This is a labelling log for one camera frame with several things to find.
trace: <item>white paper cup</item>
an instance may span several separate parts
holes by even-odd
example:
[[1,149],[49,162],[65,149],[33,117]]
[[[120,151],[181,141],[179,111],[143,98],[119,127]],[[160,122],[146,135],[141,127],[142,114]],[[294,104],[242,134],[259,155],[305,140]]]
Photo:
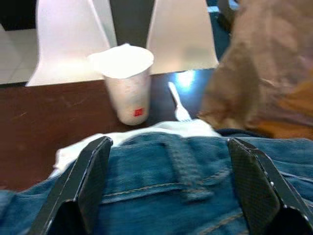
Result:
[[104,76],[119,120],[127,125],[143,123],[149,115],[152,53],[122,45],[93,54],[89,59]]

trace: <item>plastic fork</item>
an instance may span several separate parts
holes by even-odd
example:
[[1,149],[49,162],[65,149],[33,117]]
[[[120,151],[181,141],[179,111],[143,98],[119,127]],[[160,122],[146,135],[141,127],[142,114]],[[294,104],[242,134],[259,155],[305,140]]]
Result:
[[174,101],[176,103],[176,109],[175,109],[175,117],[178,121],[188,122],[192,121],[188,111],[184,108],[182,105],[178,92],[176,90],[176,87],[173,82],[168,83],[168,87],[170,88],[170,91],[172,93],[172,96],[174,98]]

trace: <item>belt loop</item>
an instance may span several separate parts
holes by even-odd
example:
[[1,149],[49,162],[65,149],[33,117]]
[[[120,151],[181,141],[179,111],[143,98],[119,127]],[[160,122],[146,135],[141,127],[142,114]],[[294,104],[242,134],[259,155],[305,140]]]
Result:
[[162,141],[168,150],[178,181],[186,186],[183,190],[184,199],[191,202],[211,196],[213,192],[201,183],[202,171],[187,140],[177,135],[164,135]]

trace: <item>white chair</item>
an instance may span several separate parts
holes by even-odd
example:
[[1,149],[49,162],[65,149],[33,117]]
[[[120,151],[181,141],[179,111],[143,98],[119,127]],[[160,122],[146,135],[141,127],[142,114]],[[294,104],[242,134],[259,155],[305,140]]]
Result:
[[156,0],[147,49],[155,56],[153,74],[218,65],[205,0]]
[[[107,5],[96,5],[111,14]],[[39,61],[27,86],[102,79],[87,56],[115,46],[116,39],[112,19],[99,18],[92,0],[38,0],[36,17]]]

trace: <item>white napkin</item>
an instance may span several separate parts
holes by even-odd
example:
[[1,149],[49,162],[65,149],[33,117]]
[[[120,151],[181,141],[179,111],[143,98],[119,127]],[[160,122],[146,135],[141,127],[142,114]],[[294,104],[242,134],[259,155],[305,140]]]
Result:
[[220,137],[213,130],[211,125],[200,119],[194,119],[190,122],[178,122],[178,121],[164,121],[160,122],[154,126],[148,128],[142,128],[138,130],[132,130],[128,132],[114,132],[108,134],[95,134],[93,136],[87,137],[80,142],[61,148],[56,152],[56,162],[52,174],[49,176],[53,177],[60,174],[66,170],[66,168],[74,160],[77,159],[80,152],[93,140],[96,140],[102,136],[108,136],[113,140],[113,146],[117,147],[129,138],[136,135],[147,133],[147,132],[163,132],[169,134],[177,134],[182,137],[195,137],[195,136],[205,136],[205,137]]

